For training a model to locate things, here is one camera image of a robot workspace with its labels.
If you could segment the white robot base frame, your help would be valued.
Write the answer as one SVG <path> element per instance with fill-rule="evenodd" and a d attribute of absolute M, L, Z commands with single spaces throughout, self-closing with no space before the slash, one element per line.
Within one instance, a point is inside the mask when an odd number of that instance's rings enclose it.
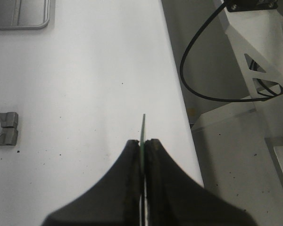
<path fill-rule="evenodd" d="M 196 132 L 215 151 L 217 168 L 230 171 L 221 194 L 249 213 L 283 216 L 283 16 L 276 10 L 224 12 L 221 21 L 250 95 L 259 96 L 259 81 L 278 95 L 208 112 Z"/>

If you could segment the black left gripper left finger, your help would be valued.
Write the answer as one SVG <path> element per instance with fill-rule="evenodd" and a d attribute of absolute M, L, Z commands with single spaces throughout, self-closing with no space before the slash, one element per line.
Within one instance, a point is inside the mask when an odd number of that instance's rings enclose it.
<path fill-rule="evenodd" d="M 139 142 L 128 140 L 108 172 L 87 192 L 49 214 L 44 226 L 138 226 Z"/>

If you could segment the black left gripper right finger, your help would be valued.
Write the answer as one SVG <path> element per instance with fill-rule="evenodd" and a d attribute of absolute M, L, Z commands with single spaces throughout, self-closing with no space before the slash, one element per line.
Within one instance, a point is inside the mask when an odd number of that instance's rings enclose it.
<path fill-rule="evenodd" d="M 158 139 L 147 140 L 145 174 L 150 226 L 251 226 L 252 217 L 191 179 Z"/>

